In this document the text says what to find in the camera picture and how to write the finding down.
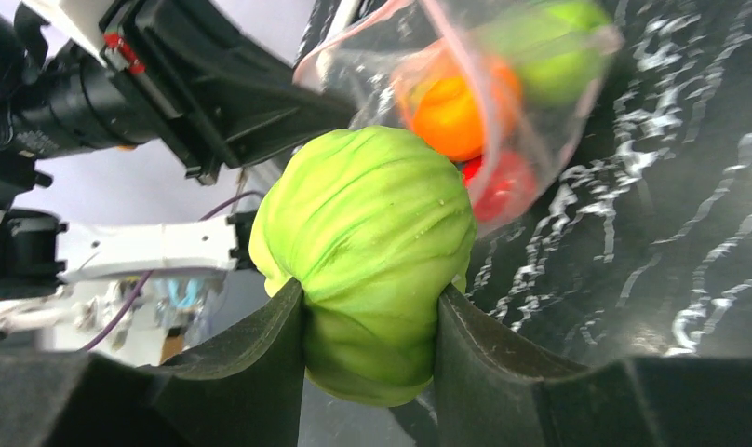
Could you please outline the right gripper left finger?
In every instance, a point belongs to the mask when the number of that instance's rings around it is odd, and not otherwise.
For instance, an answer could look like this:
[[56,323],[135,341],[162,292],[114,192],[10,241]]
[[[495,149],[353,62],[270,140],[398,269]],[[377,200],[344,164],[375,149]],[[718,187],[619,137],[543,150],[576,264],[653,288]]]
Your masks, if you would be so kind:
[[302,287],[161,366],[0,353],[0,446],[294,446]]

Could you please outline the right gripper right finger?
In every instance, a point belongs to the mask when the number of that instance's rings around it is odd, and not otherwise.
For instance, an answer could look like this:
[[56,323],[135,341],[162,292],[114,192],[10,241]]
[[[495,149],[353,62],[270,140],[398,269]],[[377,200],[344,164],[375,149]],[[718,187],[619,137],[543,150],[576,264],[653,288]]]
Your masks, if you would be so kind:
[[752,446],[752,359],[588,368],[453,287],[438,301],[434,393],[444,446]]

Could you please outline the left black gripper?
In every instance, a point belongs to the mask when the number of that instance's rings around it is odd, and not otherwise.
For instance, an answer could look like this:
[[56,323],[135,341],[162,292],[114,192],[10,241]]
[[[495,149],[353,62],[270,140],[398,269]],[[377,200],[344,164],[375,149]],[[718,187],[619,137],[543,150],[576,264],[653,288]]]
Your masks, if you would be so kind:
[[289,65],[209,1],[116,1],[99,27],[112,83],[203,185],[355,115],[352,103],[296,85]]

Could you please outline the green cabbage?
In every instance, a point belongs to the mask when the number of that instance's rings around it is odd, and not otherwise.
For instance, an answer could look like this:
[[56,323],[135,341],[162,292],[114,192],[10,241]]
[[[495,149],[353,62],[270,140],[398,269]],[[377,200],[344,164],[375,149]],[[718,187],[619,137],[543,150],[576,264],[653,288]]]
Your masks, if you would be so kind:
[[307,378],[396,407],[434,373],[437,301],[463,289],[477,234],[455,165],[405,129],[337,129],[306,143],[257,210],[248,253],[275,296],[300,283]]

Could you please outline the red tomato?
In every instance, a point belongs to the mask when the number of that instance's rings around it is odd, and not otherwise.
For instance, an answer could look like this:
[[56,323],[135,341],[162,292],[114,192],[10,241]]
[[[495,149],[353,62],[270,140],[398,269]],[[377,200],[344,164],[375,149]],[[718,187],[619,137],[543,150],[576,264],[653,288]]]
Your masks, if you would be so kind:
[[515,151],[502,152],[483,196],[473,205],[474,216],[480,224],[516,219],[529,209],[537,193],[536,176],[526,158]]

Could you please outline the orange fruit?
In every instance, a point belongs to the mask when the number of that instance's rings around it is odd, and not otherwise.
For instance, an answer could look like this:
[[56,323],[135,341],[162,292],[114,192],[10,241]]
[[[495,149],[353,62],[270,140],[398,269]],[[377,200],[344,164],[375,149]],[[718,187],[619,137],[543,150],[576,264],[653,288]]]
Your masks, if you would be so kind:
[[[522,105],[522,86],[505,62],[492,59],[491,91],[502,136],[514,133]],[[423,68],[394,72],[396,105],[408,128],[452,161],[480,156],[486,144],[483,118],[463,72],[445,54]]]

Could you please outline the clear zip top bag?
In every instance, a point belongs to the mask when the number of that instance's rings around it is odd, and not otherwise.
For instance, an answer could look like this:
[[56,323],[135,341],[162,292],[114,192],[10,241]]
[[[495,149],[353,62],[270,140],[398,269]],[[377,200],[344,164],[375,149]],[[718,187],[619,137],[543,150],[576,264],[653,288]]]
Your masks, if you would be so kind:
[[487,235],[569,162],[622,44],[597,1],[387,1],[335,23],[294,80],[458,164]]

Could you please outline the green apple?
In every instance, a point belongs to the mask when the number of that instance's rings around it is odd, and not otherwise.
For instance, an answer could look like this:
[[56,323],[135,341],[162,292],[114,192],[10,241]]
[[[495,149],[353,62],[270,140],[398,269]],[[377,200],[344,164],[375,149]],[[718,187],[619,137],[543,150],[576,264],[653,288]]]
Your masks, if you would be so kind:
[[514,69],[537,104],[577,101],[610,63],[594,41],[611,17],[594,1],[512,5],[477,27],[479,42]]

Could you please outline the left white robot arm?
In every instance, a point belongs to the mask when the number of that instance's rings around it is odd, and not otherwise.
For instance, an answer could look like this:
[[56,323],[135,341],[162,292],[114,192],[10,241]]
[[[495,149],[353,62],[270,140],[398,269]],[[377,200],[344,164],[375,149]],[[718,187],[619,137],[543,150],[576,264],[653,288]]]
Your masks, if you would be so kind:
[[345,127],[349,103],[211,1],[20,1],[0,13],[0,297],[153,269],[244,262],[236,229],[192,218],[235,172]]

